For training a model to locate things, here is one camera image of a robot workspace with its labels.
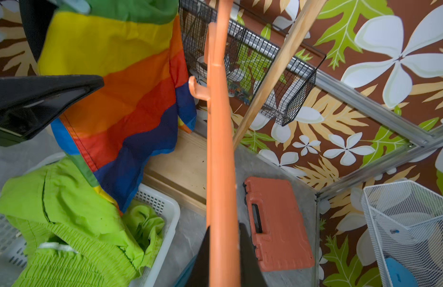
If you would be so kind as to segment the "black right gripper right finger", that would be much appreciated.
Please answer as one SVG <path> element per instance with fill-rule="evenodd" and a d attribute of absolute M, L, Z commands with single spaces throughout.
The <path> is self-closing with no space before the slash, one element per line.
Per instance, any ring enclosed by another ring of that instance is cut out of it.
<path fill-rule="evenodd" d="M 239 224 L 240 258 L 241 258 L 241 286 L 267 287 L 266 281 L 258 265 L 254 246 L 248 235 L 245 224 Z"/>

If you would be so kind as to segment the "mint clothespin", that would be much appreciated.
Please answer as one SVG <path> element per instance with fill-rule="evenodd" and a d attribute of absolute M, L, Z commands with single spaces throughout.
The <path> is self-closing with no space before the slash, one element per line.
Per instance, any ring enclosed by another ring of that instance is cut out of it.
<path fill-rule="evenodd" d="M 57 6 L 66 4 L 80 14 L 91 12 L 91 7 L 86 0 L 56 0 L 55 3 Z"/>

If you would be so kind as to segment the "rainbow striped shorts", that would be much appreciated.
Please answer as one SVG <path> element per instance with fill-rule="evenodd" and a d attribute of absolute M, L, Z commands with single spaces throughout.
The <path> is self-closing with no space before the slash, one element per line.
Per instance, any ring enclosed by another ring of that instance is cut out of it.
<path fill-rule="evenodd" d="M 94 188 L 125 212 L 149 158 L 192 132 L 178 1 L 89 1 L 59 6 L 38 60 L 41 75 L 99 75 L 104 86 L 52 123 L 57 143 Z"/>

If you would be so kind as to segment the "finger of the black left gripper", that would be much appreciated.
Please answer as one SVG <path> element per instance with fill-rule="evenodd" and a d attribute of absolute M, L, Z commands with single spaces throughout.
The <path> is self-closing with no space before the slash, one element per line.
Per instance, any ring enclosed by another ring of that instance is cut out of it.
<path fill-rule="evenodd" d="M 70 106 L 103 86 L 98 75 L 0 77 L 0 146 L 34 138 Z"/>

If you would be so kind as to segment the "orange hanger of green shorts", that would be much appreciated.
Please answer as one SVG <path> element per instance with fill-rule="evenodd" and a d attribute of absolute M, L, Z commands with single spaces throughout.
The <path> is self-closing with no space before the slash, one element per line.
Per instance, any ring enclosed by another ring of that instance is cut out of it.
<path fill-rule="evenodd" d="M 207 102 L 207 228 L 209 285 L 239 287 L 241 258 L 236 207 L 232 121 L 224 55 L 233 1 L 220 1 L 217 20 L 208 26 L 204 61 L 207 86 L 189 79 L 191 95 Z"/>

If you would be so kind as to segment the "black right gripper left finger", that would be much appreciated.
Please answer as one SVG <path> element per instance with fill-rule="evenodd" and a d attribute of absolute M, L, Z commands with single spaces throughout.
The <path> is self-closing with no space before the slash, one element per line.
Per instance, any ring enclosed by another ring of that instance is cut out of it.
<path fill-rule="evenodd" d="M 210 227 L 207 228 L 186 287 L 209 286 Z"/>

